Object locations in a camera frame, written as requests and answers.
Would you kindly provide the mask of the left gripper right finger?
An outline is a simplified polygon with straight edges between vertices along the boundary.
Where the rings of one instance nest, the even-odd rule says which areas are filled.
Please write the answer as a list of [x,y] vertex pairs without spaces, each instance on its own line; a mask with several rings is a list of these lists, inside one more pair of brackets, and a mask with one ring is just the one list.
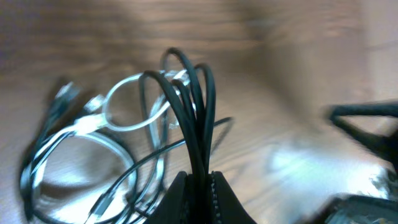
[[211,173],[211,196],[215,223],[256,224],[221,172]]

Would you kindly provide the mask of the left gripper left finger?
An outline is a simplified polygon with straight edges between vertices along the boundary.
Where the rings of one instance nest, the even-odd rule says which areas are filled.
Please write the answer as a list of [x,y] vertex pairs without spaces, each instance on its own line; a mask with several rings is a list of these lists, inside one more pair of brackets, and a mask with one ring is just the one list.
[[159,206],[144,224],[178,224],[181,222],[186,178],[185,171],[177,174]]

